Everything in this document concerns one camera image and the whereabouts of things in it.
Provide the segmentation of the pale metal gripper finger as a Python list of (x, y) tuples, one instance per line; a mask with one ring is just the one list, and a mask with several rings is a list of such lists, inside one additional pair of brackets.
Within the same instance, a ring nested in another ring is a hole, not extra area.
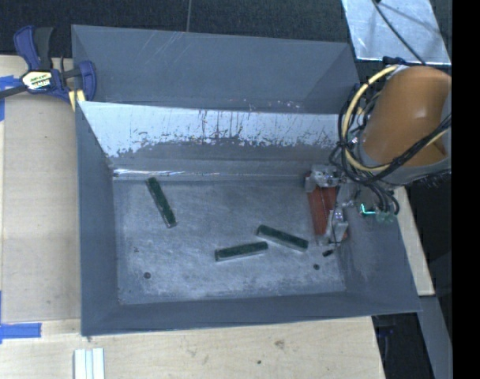
[(340, 184), (340, 172), (335, 166), (314, 164), (305, 176), (304, 187), (306, 192), (313, 192), (318, 188), (332, 188)]
[(327, 246), (339, 246), (347, 236), (348, 226), (349, 223), (345, 220), (342, 207), (336, 207), (330, 211), (324, 233), (324, 243)]

